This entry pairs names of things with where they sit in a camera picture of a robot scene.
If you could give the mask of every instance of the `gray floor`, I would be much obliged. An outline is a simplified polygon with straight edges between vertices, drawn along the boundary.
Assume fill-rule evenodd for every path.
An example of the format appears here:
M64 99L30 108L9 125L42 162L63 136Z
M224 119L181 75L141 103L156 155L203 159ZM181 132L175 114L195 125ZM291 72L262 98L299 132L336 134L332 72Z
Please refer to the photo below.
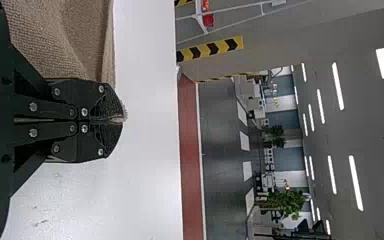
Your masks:
M243 162L259 170L258 132L239 120L232 81L200 84L199 97L207 239L245 240L253 180L244 182ZM241 150L239 131L249 135L250 152Z

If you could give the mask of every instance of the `potted plant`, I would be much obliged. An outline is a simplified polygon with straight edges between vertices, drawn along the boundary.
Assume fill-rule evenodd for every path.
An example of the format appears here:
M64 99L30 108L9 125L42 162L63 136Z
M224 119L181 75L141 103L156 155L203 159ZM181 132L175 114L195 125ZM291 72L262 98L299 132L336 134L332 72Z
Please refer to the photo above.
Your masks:
M291 216L292 220L297 221L299 213L304 206L305 197L302 191L286 191L269 193L266 201L257 201L256 204L262 210L274 210L283 213L282 219Z

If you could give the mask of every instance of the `white wall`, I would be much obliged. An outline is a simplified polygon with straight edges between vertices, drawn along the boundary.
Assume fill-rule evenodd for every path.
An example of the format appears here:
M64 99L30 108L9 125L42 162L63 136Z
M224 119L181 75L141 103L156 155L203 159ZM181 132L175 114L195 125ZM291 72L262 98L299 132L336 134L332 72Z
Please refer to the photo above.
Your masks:
M295 100L295 95L287 95L282 97L277 97L277 100L274 98L267 98L267 113L271 112L282 112L297 109L297 103Z
M285 172L274 172L276 179L286 179L289 186L295 187L308 187L307 176L304 171L285 171Z
M12 197L4 240L183 238L173 1L114 2L129 110L119 145L106 160L43 165Z

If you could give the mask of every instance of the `white panel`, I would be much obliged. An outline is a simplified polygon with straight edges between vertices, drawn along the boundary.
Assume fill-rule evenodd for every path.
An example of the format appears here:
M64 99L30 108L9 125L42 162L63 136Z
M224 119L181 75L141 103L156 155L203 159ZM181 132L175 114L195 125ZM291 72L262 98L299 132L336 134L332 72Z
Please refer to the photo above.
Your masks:
M252 178L252 164L251 162L244 162L242 165L244 170L244 182L246 182L248 179Z
M284 148L302 147L302 139L286 140Z
M249 138L248 136L243 133L243 132L240 132L240 135L241 135L241 149L244 150L244 151L249 151L250 148L249 148Z
M245 196L246 202L246 215L248 216L251 213L252 207L254 206L255 197L254 197L254 188L248 192Z
M308 187L305 171L274 172L276 179L286 179L291 187Z
M300 212L300 218L297 221L292 220L291 217L285 218L282 220L282 224L285 226L285 229L294 229L300 224L304 219L307 219L308 226L313 227L313 219L311 218L310 212Z
M246 118L246 112L245 110L243 109L243 107L241 106L241 104L239 102L236 102L237 105L238 105L238 118L245 124L245 126L248 127L248 121L247 121L247 118Z
M281 112L297 109L295 95L267 98L267 112Z

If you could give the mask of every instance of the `hazard stripe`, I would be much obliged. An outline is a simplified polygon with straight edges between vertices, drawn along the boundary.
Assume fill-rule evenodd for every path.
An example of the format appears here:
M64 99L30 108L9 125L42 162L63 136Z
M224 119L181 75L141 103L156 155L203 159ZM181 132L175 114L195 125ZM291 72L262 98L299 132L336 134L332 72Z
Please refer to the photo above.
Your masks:
M237 36L178 50L176 57L177 62L180 63L241 49L244 49L244 39L242 36Z
M191 2L194 2L195 0L174 0L174 6L175 7L180 7L184 6L186 4L189 4Z

